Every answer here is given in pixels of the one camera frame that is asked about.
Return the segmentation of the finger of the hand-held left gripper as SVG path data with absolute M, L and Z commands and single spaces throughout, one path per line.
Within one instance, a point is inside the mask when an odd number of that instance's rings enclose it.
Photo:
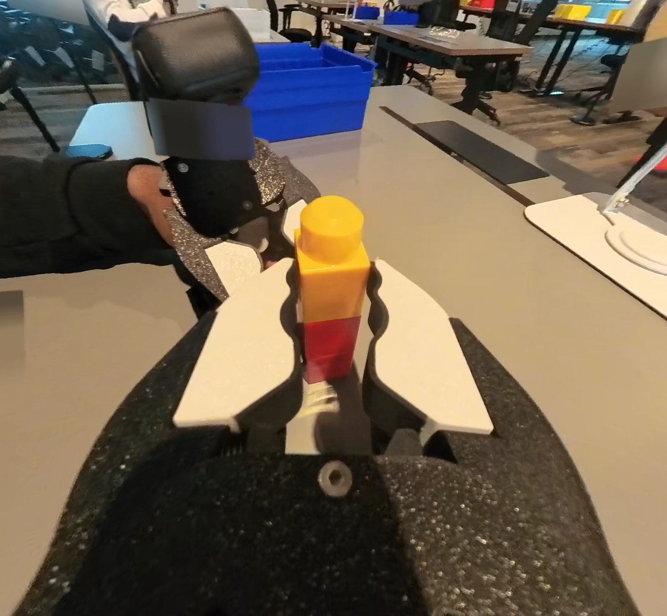
M 261 254 L 252 245 L 221 242 L 205 249 L 226 297 L 238 292 L 263 271 Z
M 300 199 L 295 204 L 290 205 L 284 212 L 281 221 L 281 233 L 289 245 L 296 244 L 297 232 L 301 229 L 301 216 L 307 202 Z

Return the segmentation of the blue storage bin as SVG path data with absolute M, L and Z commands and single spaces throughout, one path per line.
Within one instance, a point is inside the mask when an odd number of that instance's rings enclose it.
M 244 106 L 269 143 L 362 128 L 376 64 L 338 47 L 256 44 L 260 77 Z

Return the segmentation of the red single-stud block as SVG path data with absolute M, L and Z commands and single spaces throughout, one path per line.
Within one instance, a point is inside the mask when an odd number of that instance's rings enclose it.
M 349 375 L 361 317 L 304 323 L 304 379 L 308 385 Z

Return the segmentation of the person's left hand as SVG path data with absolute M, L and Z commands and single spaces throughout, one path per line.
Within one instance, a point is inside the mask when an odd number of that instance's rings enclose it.
M 162 240 L 174 249 L 173 233 L 165 212 L 175 209 L 175 205 L 171 196 L 163 193 L 162 176 L 158 166 L 134 165 L 127 174 L 127 190 Z

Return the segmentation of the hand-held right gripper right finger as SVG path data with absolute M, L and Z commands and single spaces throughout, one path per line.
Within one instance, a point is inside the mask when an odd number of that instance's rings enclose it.
M 412 431 L 422 449 L 446 432 L 490 436 L 490 413 L 442 306 L 383 259 L 371 263 L 367 296 L 363 409 L 372 430 L 384 439 Z

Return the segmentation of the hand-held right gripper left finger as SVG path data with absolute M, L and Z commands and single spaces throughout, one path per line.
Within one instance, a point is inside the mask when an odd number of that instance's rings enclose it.
M 173 414 L 176 428 L 286 430 L 303 402 L 297 278 L 286 257 L 221 304 Z

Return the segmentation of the brown office desk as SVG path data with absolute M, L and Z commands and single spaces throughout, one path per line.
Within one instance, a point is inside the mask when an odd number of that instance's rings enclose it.
M 471 71 L 465 78 L 461 98 L 454 104 L 469 115 L 475 111 L 491 115 L 490 107 L 482 105 L 480 100 L 491 75 L 491 65 L 519 59 L 533 51 L 531 46 L 486 37 L 473 30 L 442 35 L 407 25 L 370 23 L 368 28 L 376 34 L 378 49 L 388 55 L 383 86 L 401 85 L 409 64 L 454 69 L 462 61 L 469 66 Z
M 329 25 L 329 32 L 341 39 L 341 47 L 354 53 L 357 46 L 371 48 L 375 42 L 366 20 L 354 20 L 346 15 L 352 11 L 354 2 L 345 0 L 293 0 L 294 13 L 303 13 L 314 20 L 312 46 L 320 47 L 324 42 L 323 26 Z

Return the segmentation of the person's left forearm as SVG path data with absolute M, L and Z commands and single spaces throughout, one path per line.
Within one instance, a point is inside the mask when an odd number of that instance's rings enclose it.
M 176 260 L 127 190 L 134 165 L 53 154 L 1 157 L 1 278 Z

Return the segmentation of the yellow single-stud block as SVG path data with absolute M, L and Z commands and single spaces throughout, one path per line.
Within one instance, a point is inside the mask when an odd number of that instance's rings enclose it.
M 304 323 L 359 317 L 370 274 L 363 213 L 328 195 L 308 204 L 295 230 L 299 301 Z

